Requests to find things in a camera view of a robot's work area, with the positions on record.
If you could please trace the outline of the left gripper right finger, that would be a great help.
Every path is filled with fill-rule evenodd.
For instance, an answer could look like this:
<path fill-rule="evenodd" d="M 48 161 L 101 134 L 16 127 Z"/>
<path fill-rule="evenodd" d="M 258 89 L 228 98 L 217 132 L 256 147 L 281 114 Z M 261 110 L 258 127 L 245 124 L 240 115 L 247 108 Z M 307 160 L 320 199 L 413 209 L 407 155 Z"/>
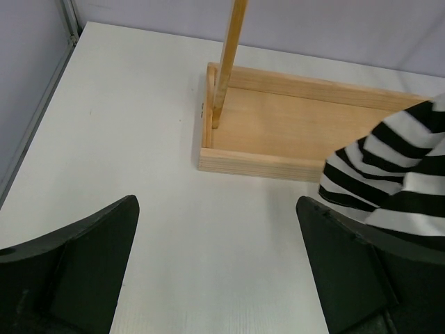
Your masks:
<path fill-rule="evenodd" d="M 444 238 L 364 225 L 296 203 L 329 333 L 443 333 Z"/>

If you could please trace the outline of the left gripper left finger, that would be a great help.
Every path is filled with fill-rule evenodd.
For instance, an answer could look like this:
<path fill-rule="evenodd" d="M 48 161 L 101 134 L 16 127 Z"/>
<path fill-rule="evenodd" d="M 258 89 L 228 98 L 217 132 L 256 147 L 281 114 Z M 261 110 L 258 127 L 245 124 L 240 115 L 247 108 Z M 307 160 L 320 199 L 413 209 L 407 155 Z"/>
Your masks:
<path fill-rule="evenodd" d="M 140 206 L 98 212 L 1 250 L 2 333 L 109 333 Z"/>

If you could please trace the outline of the black white striped tank top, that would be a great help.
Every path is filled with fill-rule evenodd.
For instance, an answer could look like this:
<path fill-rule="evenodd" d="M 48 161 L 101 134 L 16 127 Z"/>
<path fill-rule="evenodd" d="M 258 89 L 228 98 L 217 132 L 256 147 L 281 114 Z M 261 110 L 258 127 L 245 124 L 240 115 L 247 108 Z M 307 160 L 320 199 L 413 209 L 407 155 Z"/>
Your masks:
<path fill-rule="evenodd" d="M 379 122 L 330 155 L 318 194 L 360 223 L 444 250 L 444 95 Z"/>

